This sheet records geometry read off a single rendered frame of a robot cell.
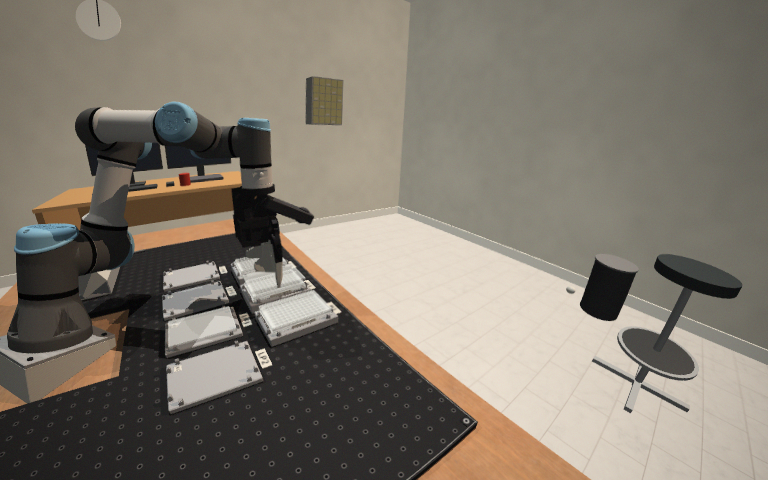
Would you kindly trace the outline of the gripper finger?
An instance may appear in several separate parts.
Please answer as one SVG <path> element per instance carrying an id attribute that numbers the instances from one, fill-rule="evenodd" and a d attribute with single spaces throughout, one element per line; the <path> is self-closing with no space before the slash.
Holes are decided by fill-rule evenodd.
<path id="1" fill-rule="evenodd" d="M 269 240 L 269 242 L 265 242 L 265 243 L 271 244 L 271 241 Z M 262 246 L 265 243 L 261 243 L 261 246 L 252 247 L 251 249 L 247 250 L 246 251 L 246 257 L 248 257 L 248 258 L 261 258 L 261 256 L 262 256 L 261 248 L 262 248 Z"/>
<path id="2" fill-rule="evenodd" d="M 276 228 L 276 226 L 272 227 L 275 229 L 273 229 L 273 234 L 271 234 L 271 244 L 265 243 L 262 246 L 262 256 L 254 263 L 254 269 L 257 272 L 275 272 L 277 288 L 280 288 L 283 277 L 282 245 L 279 228 Z"/>

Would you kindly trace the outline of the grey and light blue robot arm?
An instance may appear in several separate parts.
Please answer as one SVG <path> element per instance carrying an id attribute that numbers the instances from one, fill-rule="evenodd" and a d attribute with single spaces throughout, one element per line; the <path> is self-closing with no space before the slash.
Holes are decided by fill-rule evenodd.
<path id="1" fill-rule="evenodd" d="M 18 304 L 7 333 L 10 350 L 52 352 L 92 336 L 78 276 L 113 270 L 132 258 L 135 244 L 124 212 L 132 171 L 152 143 L 185 147 L 200 159 L 240 158 L 242 188 L 273 186 L 269 120 L 240 118 L 238 126 L 217 126 L 180 102 L 158 110 L 96 107 L 78 115 L 77 136 L 98 150 L 90 211 L 80 230 L 37 224 L 17 231 Z"/>

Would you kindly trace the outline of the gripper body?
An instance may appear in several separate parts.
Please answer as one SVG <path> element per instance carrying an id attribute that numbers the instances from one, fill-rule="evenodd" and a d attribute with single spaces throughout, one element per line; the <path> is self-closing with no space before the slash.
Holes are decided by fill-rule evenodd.
<path id="1" fill-rule="evenodd" d="M 275 185 L 260 189 L 245 189 L 240 186 L 231 190 L 235 235 L 240 243 L 242 241 L 242 247 L 255 247 L 269 242 L 273 234 L 272 226 L 279 228 L 279 224 L 277 213 L 265 209 L 263 205 L 266 194 L 275 192 Z M 256 195 L 260 196 L 254 200 Z"/>

